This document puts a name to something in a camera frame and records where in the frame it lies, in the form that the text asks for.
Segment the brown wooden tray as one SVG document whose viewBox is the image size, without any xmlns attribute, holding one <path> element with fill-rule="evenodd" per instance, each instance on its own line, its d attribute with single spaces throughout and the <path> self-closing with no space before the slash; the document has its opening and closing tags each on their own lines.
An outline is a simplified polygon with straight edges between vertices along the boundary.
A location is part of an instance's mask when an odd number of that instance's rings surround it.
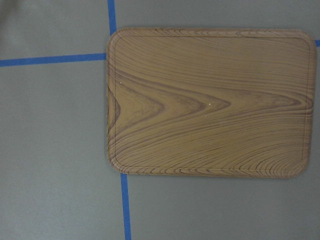
<svg viewBox="0 0 320 240">
<path fill-rule="evenodd" d="M 310 159 L 316 72 L 299 29 L 119 29 L 108 161 L 123 174 L 294 178 Z"/>
</svg>

